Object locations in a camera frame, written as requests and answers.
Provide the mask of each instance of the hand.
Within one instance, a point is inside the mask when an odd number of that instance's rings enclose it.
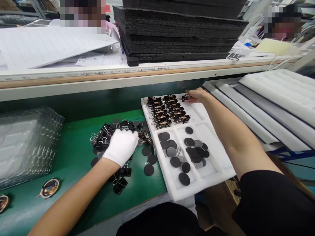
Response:
[[[129,131],[121,131],[117,129],[109,143],[108,149],[103,154],[103,157],[116,162],[120,167],[123,167],[127,160],[131,157],[138,144],[138,132],[132,133]]]
[[[202,88],[186,90],[186,93],[190,95],[189,99],[186,100],[187,103],[202,103],[203,98],[208,94]]]

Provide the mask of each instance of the green workbench surface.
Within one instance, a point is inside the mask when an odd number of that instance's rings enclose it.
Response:
[[[104,123],[110,124],[114,118],[130,121],[145,120],[143,111],[139,109],[64,124],[52,173],[0,192],[0,194],[9,194],[12,198],[9,207],[0,215],[1,236],[27,235],[45,211],[91,169],[91,161],[96,157],[90,144],[91,134],[97,133]],[[123,192],[119,196],[114,194],[113,185],[106,183],[92,200],[71,235],[83,232],[166,192],[158,163],[154,165],[155,171],[152,176],[148,177],[144,174],[147,158],[142,155],[141,150],[142,147],[137,147],[133,160],[129,162],[132,175],[126,177],[128,185]],[[37,197],[42,185],[52,177],[61,180],[56,194],[48,199]]]

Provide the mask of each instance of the white glove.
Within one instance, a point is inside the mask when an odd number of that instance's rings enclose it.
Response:
[[[138,132],[121,131],[117,129],[109,143],[109,147],[103,154],[103,157],[116,162],[123,167],[127,160],[131,157],[138,144]]]

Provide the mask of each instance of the stack of black foam sheets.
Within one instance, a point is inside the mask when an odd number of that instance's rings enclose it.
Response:
[[[248,22],[114,6],[127,58],[139,63],[225,59]]]
[[[123,0],[126,8],[236,19],[247,0]]]

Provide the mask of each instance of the paper document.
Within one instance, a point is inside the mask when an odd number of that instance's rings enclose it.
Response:
[[[89,27],[0,29],[0,51],[10,70],[38,68],[115,43]]]
[[[78,62],[76,63],[77,66],[101,66],[103,65],[104,61],[104,54],[99,54],[95,52],[87,52],[82,54]]]
[[[120,56],[104,56],[104,65],[122,65],[122,60]]]

